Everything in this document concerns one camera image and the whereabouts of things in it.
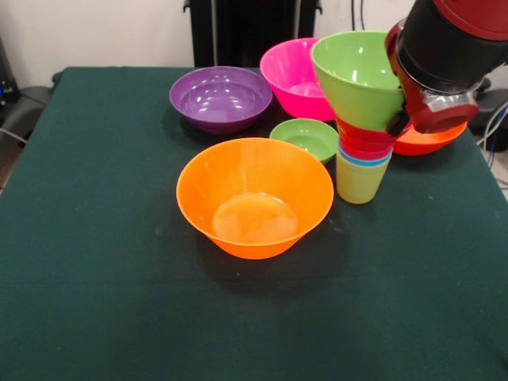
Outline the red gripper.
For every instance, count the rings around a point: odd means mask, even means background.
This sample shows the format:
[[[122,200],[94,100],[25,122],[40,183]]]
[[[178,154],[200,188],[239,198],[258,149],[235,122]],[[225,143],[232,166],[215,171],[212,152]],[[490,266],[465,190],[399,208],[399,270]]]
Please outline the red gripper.
[[[407,71],[401,61],[404,24],[404,20],[399,21],[385,40],[391,70],[405,97],[402,112],[390,119],[386,132],[398,137],[410,121],[420,133],[442,133],[472,119],[479,111],[474,89],[458,94],[441,93],[425,87]]]

